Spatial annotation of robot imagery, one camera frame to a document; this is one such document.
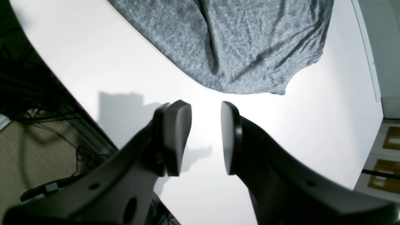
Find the wall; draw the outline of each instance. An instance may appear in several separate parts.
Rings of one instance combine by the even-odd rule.
[[[400,3],[396,0],[359,0],[382,97],[400,97],[400,36],[391,2],[398,14]]]

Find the gray fabric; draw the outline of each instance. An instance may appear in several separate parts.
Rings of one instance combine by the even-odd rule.
[[[333,7],[333,0],[109,2],[192,79],[236,94],[285,94],[289,80],[320,59]]]

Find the white table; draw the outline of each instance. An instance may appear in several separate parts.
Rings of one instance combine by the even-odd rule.
[[[118,147],[159,103],[182,99],[193,122],[180,177],[155,192],[183,225],[248,224],[248,190],[225,172],[220,104],[234,103],[290,154],[354,188],[382,120],[352,3],[334,5],[321,60],[298,72],[284,96],[223,94],[193,81],[105,0],[12,0],[28,39]]]

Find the floor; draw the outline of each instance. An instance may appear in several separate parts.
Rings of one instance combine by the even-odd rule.
[[[79,142],[66,122],[46,126],[72,143]],[[9,207],[20,204],[24,191],[69,177],[76,170],[76,149],[48,130],[12,122],[0,131],[0,144],[0,221]]]

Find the black bracket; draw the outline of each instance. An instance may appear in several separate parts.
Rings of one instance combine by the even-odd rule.
[[[343,188],[288,154],[230,102],[221,106],[226,172],[247,186],[259,225],[393,224],[393,202]]]
[[[189,104],[162,105],[109,161],[57,193],[9,209],[3,223],[143,225],[157,178],[179,176],[191,123]]]

